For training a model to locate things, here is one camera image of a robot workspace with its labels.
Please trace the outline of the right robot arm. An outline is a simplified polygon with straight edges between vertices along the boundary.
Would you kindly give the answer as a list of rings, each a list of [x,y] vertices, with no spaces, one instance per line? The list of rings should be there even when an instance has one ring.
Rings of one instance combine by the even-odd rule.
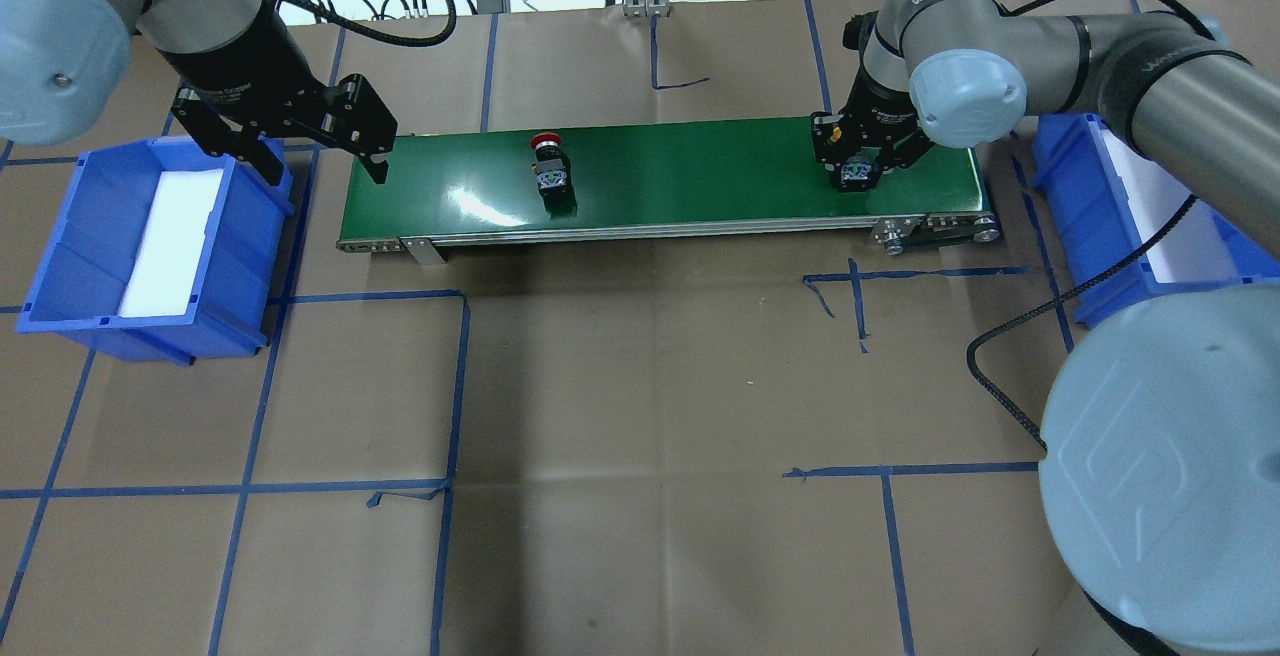
[[[966,365],[1046,451],[1076,614],[1114,653],[1277,652],[1277,81],[1176,0],[1034,18],[884,0],[851,19],[815,160],[859,192],[1038,117],[1074,288]]]

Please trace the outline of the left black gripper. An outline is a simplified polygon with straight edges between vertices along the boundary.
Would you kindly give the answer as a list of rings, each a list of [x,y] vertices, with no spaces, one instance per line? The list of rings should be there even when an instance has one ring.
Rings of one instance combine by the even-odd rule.
[[[270,138],[308,138],[356,156],[384,184],[398,122],[364,74],[325,85],[287,32],[251,32],[206,53],[173,53],[172,113],[206,152],[236,155],[270,187],[285,164]]]

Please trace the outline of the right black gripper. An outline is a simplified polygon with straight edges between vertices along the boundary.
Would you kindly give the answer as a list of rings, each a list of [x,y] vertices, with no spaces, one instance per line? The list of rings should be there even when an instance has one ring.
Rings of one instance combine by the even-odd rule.
[[[829,187],[838,192],[847,190],[844,165],[849,156],[844,132],[832,131],[836,126],[863,145],[877,147],[872,160],[873,182],[900,168],[913,167],[933,147],[910,95],[859,70],[847,101],[838,111],[810,114],[815,161],[824,167]]]

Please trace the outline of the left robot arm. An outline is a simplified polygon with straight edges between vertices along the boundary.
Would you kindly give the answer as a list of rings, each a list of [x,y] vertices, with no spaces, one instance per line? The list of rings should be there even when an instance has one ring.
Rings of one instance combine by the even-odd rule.
[[[1,0],[3,137],[47,147],[88,132],[142,37],[179,76],[173,118],[210,158],[276,184],[274,138],[306,138],[388,176],[398,124],[372,85],[325,85],[276,13],[284,0]]]

